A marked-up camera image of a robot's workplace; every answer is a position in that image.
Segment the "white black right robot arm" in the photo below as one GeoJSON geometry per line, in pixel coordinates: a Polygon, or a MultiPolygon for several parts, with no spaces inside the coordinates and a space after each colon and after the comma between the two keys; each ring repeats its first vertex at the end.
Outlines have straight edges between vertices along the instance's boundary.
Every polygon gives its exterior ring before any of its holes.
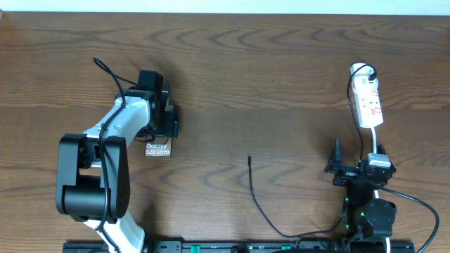
{"type": "Polygon", "coordinates": [[[348,243],[383,242],[392,235],[397,207],[377,197],[375,188],[386,186],[397,170],[381,144],[376,153],[350,167],[342,163],[340,142],[335,141],[324,171],[334,175],[333,185],[346,188],[342,221],[347,226],[348,243]]]}

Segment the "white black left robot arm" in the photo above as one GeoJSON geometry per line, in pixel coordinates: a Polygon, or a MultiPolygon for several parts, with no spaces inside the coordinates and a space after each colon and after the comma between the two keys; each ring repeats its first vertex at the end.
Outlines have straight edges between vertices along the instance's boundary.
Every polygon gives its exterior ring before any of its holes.
{"type": "Polygon", "coordinates": [[[146,157],[171,157],[179,121],[169,96],[168,91],[127,89],[99,123],[60,140],[56,209],[94,229],[107,252],[150,249],[145,230],[128,210],[127,148],[141,141],[146,157]]]}

